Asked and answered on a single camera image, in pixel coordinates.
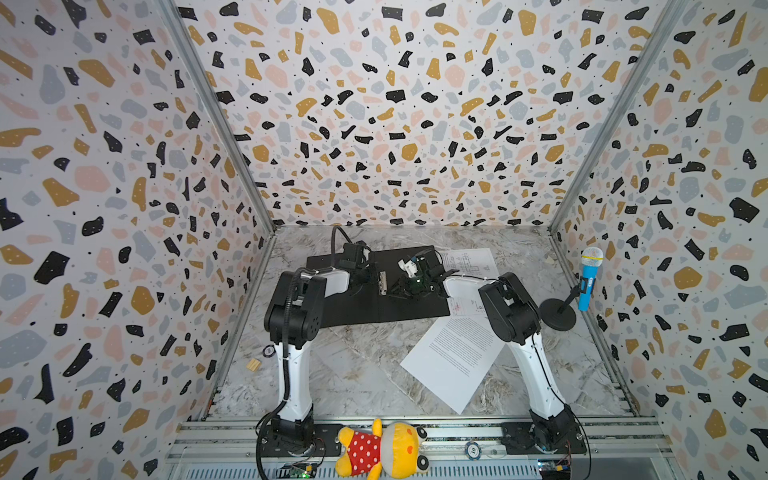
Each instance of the blue microphone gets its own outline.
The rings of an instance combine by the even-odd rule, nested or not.
[[[594,278],[598,275],[598,267],[603,263],[603,250],[597,247],[585,248],[581,253],[581,263],[584,265],[584,270],[581,272],[578,286],[578,309],[586,312],[592,297]]]

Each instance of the yellow stuffed animal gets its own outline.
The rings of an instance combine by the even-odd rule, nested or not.
[[[378,480],[384,469],[392,478],[405,478],[426,473],[429,462],[419,455],[419,444],[427,438],[422,427],[393,423],[382,430],[382,421],[373,423],[373,434],[356,432],[348,427],[339,430],[339,441],[346,447],[336,462],[336,473],[342,477],[368,474]]]

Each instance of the marble tabletop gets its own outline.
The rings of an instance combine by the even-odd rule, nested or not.
[[[517,274],[536,302],[568,295],[568,282],[548,233],[530,227],[346,227],[353,241],[373,250],[434,245],[437,250],[490,248],[500,273]],[[282,227],[243,335],[209,417],[261,417],[277,405],[277,356],[263,328],[266,307],[280,274],[305,266],[306,258],[330,252],[330,227]],[[343,242],[337,235],[337,243]],[[400,362],[435,321],[334,326],[312,344],[310,391],[315,416],[457,415]],[[619,398],[584,319],[558,332],[542,325],[544,350],[563,396],[577,415],[630,415]],[[246,368],[251,359],[262,365]],[[498,355],[463,415],[528,415],[528,394],[509,348]]]

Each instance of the microphone head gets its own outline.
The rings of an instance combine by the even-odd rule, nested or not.
[[[587,247],[581,252],[581,263],[586,266],[600,266],[603,263],[603,250]]]

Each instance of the terrazzo patterned wall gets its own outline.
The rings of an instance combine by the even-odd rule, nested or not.
[[[158,478],[261,226],[154,4],[0,15],[0,477]]]
[[[767,8],[690,3],[557,233],[696,480],[768,475]]]
[[[277,224],[549,223],[661,0],[179,0]]]

